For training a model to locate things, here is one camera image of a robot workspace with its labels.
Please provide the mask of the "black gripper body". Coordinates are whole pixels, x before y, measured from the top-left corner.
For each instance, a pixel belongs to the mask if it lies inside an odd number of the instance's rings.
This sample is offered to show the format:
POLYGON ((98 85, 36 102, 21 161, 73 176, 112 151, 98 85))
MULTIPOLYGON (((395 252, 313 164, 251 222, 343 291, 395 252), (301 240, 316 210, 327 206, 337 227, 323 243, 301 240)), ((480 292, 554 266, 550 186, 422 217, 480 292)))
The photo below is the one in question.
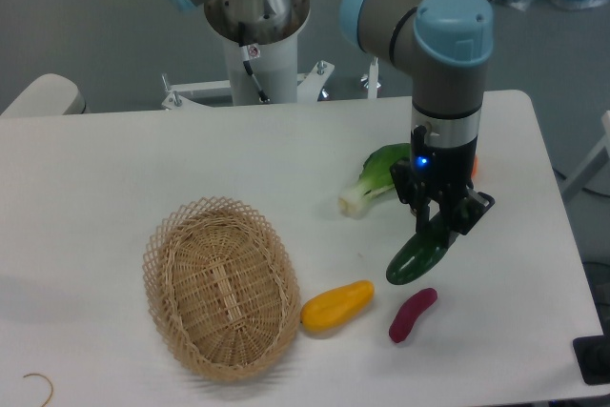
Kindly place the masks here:
POLYGON ((431 144, 429 130, 417 126, 411 133, 409 158, 399 159, 390 169, 401 203, 413 212, 418 198, 429 197, 445 212, 451 211, 466 195, 478 138, 451 148, 431 144))

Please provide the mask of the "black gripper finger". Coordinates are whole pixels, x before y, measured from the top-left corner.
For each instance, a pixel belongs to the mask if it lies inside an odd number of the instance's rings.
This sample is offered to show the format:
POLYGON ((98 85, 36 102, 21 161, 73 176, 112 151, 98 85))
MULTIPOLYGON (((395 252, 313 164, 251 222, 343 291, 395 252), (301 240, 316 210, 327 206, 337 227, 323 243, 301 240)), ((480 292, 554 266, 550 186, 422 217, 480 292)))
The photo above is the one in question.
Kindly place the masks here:
POLYGON ((468 190, 450 213, 447 247, 450 248, 460 235, 467 235, 495 203, 488 193, 468 190))
POLYGON ((416 218, 416 230, 424 231, 430 222, 430 202, 429 197, 418 198, 413 204, 413 215, 416 218))

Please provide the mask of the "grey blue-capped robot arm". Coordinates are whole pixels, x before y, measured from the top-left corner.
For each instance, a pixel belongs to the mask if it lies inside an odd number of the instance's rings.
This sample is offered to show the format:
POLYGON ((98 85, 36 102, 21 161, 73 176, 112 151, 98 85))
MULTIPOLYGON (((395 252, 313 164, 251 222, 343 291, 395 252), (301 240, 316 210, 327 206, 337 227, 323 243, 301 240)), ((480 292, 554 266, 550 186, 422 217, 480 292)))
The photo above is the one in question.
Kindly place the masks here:
MULTIPOLYGON (((296 99, 296 61, 271 59, 271 46, 295 38, 309 0, 171 0, 203 7, 230 45, 236 102, 296 99)), ((339 24, 348 41, 412 78, 411 153, 391 169, 399 200, 415 215, 417 234, 441 247, 467 234, 492 206, 473 189, 493 0, 342 0, 339 24)))

